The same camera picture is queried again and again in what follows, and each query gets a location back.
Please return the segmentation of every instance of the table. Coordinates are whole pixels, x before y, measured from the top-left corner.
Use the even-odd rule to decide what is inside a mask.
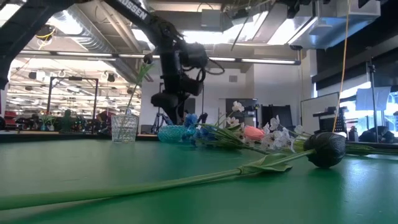
[[[0,195],[97,189],[233,169],[262,155],[160,142],[0,144]],[[306,158],[278,174],[0,212],[0,223],[396,223],[398,158]]]

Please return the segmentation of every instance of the green tabletop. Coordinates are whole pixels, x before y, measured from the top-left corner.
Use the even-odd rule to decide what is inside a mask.
[[[255,161],[250,151],[77,140],[0,144],[0,196],[157,182]],[[397,223],[398,157],[306,158],[286,173],[0,212],[0,223]]]

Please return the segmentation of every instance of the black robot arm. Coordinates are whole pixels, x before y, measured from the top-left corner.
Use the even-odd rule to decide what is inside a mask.
[[[56,12],[72,4],[90,0],[28,0],[0,29],[0,89],[4,89],[12,60]],[[184,101],[189,94],[199,95],[203,89],[208,57],[200,44],[187,44],[176,28],[152,15],[134,0],[104,0],[125,18],[138,26],[157,47],[162,65],[165,90],[151,98],[174,124],[181,123]],[[189,78],[183,67],[199,68],[196,79]]]

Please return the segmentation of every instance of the dark flower bud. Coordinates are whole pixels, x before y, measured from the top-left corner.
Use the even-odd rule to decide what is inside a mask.
[[[346,154],[346,138],[334,133],[319,133],[304,142],[304,150],[314,149],[317,153],[308,160],[317,167],[329,168],[338,164]]]

